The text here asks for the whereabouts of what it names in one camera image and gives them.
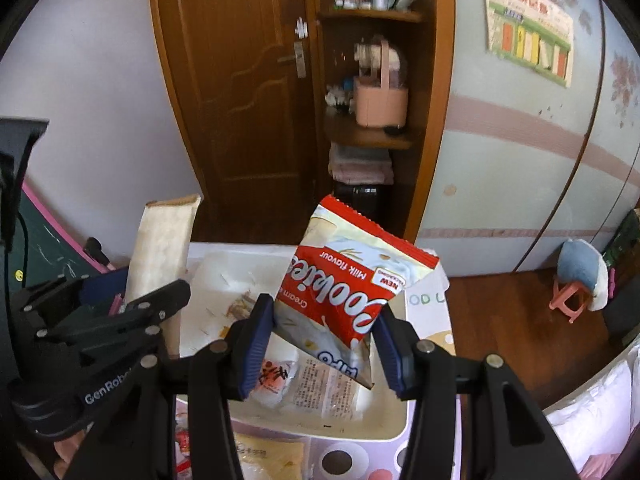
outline wooden shelf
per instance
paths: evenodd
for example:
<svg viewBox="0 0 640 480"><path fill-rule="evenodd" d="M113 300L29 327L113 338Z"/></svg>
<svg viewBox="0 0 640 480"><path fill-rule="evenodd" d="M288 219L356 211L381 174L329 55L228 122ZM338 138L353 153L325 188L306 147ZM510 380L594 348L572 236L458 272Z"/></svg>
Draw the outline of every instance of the wooden shelf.
<svg viewBox="0 0 640 480"><path fill-rule="evenodd" d="M326 12L318 12L318 17L325 20L329 18L377 18L380 20L396 20L397 22L420 23L423 21L419 12L408 10L373 10L373 9L331 9Z"/></svg>
<svg viewBox="0 0 640 480"><path fill-rule="evenodd" d="M413 143L411 131L400 136L390 136L382 128L359 126L353 115L339 114L332 108L327 108L324 114L324 133L337 144L359 148L408 150Z"/></svg>

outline door handle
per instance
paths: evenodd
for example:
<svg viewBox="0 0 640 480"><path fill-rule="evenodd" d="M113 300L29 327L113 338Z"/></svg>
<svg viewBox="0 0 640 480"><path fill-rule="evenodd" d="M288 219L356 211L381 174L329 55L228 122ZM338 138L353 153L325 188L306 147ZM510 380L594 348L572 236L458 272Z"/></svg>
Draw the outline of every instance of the door handle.
<svg viewBox="0 0 640 480"><path fill-rule="evenodd" d="M289 61L296 62L298 79L304 79L306 77L306 64L305 49L302 46L302 41L293 42L293 54L290 54L289 56L282 56L277 59L278 64L288 63Z"/></svg>

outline pink basket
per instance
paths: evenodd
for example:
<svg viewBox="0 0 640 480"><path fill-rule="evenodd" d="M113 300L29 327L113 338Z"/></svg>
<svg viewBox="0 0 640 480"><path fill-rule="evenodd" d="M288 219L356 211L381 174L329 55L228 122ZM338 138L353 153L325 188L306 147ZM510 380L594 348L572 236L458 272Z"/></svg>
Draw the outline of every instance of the pink basket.
<svg viewBox="0 0 640 480"><path fill-rule="evenodd" d="M380 86L373 77L355 78L356 122L369 128L404 126L409 91L389 88L389 44L386 40L382 40L380 65Z"/></svg>

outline pink stripe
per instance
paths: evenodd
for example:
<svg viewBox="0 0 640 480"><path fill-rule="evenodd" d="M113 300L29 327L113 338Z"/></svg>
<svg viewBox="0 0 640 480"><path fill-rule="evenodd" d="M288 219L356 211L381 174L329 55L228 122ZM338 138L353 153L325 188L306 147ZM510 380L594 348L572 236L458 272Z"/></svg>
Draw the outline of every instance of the pink stripe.
<svg viewBox="0 0 640 480"><path fill-rule="evenodd" d="M93 258L91 258L87 253L82 250L82 247L78 242L76 242L70 235L67 233L62 225L53 218L52 214L47 210L46 207L37 199L35 193L31 190L26 182L22 183L22 190L25 195L31 200L36 209L40 212L40 214L44 217L44 219L55 229L55 231L60 235L60 237L71 246L73 250L75 250L80 256L82 256L94 269L98 270L98 272L107 272L107 268L102 266L98 262L96 262Z"/></svg>
<svg viewBox="0 0 640 480"><path fill-rule="evenodd" d="M547 229L544 238L594 237L597 233L615 232L613 227L597 229ZM420 229L418 238L535 238L537 229Z"/></svg>
<svg viewBox="0 0 640 480"><path fill-rule="evenodd" d="M451 94L447 109L448 130L515 142L575 160L584 136L542 118L486 101ZM594 170L640 187L640 173L604 148L587 144L581 163Z"/></svg>

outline wooden door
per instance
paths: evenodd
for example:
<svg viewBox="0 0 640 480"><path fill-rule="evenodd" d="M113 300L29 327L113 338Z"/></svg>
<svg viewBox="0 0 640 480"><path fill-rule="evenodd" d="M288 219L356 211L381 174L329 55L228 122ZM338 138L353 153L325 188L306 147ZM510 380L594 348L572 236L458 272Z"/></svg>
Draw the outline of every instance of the wooden door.
<svg viewBox="0 0 640 480"><path fill-rule="evenodd" d="M165 79L212 206L208 238L298 243L316 202L308 40L295 33L305 1L157 2ZM296 41L302 78L291 59Z"/></svg>

